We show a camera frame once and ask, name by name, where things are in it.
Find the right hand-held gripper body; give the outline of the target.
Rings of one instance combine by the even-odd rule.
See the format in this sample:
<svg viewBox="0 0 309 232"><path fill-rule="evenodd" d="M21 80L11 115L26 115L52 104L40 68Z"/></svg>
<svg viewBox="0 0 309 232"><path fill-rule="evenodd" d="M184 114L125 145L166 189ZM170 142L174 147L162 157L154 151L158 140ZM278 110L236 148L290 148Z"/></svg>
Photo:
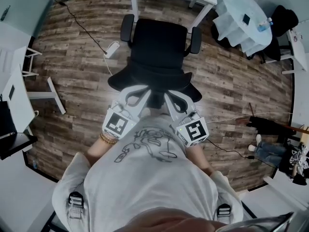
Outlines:
<svg viewBox="0 0 309 232"><path fill-rule="evenodd" d="M197 145L209 136L205 119L197 111L173 121L170 127L186 147Z"/></svg>

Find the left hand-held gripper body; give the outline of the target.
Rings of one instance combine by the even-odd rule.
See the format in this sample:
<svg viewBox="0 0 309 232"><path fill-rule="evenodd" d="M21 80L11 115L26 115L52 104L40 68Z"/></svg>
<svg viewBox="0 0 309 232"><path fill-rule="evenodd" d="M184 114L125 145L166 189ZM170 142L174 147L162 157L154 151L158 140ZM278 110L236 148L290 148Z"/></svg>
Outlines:
<svg viewBox="0 0 309 232"><path fill-rule="evenodd" d="M113 101L105 116L102 132L116 138L122 139L139 122L138 116L133 116L127 107L119 101Z"/></svg>

